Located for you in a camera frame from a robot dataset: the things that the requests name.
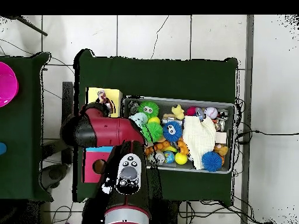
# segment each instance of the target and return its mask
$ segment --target table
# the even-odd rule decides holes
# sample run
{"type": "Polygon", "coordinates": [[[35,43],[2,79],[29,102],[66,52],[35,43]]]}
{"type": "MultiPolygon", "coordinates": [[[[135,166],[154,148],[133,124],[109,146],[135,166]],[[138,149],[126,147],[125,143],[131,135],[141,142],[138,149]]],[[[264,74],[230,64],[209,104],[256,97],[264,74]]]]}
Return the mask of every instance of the table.
{"type": "MultiPolygon", "coordinates": [[[[144,60],[122,57],[95,57],[91,50],[81,50],[74,60],[74,113],[85,104],[86,87],[118,89],[124,95],[234,103],[235,58],[225,61],[193,59],[144,60]]],[[[95,183],[82,183],[82,154],[74,152],[74,200],[90,198],[95,183]]],[[[149,180],[152,171],[147,170],[149,180]]],[[[231,205],[232,173],[187,173],[160,170],[165,200],[221,200],[231,205]]]]}
{"type": "Polygon", "coordinates": [[[0,156],[0,199],[51,201],[39,184],[41,161],[41,69],[50,54],[30,58],[0,57],[19,82],[16,97],[0,108],[0,141],[7,152],[0,156]]]}

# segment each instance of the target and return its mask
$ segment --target green fuzzy ball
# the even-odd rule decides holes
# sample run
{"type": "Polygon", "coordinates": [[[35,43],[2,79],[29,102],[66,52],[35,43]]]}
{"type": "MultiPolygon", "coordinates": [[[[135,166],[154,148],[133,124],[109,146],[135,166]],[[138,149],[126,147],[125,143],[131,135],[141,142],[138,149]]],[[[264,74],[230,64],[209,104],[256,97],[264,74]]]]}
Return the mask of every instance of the green fuzzy ball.
{"type": "Polygon", "coordinates": [[[142,127],[142,134],[148,142],[156,142],[161,138],[163,129],[158,123],[151,122],[142,127]]]}
{"type": "Polygon", "coordinates": [[[159,107],[152,101],[144,101],[138,108],[140,113],[145,113],[148,118],[156,117],[159,113],[159,107]]]}

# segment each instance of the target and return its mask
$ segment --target towel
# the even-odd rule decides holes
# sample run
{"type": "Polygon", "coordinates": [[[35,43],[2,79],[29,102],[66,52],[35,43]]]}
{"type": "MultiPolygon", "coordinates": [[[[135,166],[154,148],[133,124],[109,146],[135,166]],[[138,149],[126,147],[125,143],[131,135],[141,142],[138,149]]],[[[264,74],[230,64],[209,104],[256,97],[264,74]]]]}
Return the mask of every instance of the towel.
{"type": "Polygon", "coordinates": [[[216,129],[209,116],[200,122],[197,116],[185,116],[183,140],[188,146],[193,158],[195,169],[203,169],[201,157],[213,151],[215,146],[216,129]]]}

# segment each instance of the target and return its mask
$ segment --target gray plastic bin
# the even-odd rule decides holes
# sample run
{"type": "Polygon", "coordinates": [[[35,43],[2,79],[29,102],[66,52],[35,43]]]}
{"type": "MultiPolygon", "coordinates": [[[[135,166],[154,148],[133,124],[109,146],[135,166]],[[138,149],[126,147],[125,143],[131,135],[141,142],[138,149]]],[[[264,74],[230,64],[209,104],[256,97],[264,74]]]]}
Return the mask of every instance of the gray plastic bin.
{"type": "MultiPolygon", "coordinates": [[[[186,111],[191,106],[197,106],[197,107],[215,107],[217,109],[227,109],[229,112],[229,118],[225,122],[224,131],[227,133],[227,146],[228,146],[228,153],[225,156],[225,162],[222,166],[222,168],[215,173],[220,174],[226,174],[229,173],[233,169],[233,162],[234,162],[234,141],[236,137],[236,111],[237,108],[234,104],[231,103],[218,103],[218,102],[208,102],[208,101],[195,101],[195,100],[179,100],[179,99],[166,99],[166,98],[156,98],[156,97],[139,97],[136,98],[134,96],[127,96],[123,98],[122,102],[122,116],[128,117],[129,116],[129,110],[128,110],[128,104],[131,100],[138,101],[139,103],[144,101],[152,101],[155,102],[159,106],[159,114],[158,117],[160,120],[162,119],[163,115],[171,114],[171,108],[173,106],[176,106],[177,104],[180,104],[182,106],[182,109],[186,111]]],[[[187,161],[184,165],[179,165],[177,163],[170,163],[166,164],[163,163],[162,165],[158,166],[161,170],[177,170],[177,171],[184,171],[184,172],[194,172],[194,173],[210,173],[207,170],[204,169],[198,169],[196,170],[192,164],[191,161],[187,161]]]]}

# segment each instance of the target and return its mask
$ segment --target magenta bowl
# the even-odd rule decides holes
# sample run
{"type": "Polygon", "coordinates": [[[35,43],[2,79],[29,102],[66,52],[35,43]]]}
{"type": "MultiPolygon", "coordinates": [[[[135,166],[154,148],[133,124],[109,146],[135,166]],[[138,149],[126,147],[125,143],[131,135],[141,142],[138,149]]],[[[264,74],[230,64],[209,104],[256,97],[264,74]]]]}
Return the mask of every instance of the magenta bowl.
{"type": "Polygon", "coordinates": [[[12,68],[0,62],[0,107],[11,102],[18,90],[18,80],[12,68]]]}

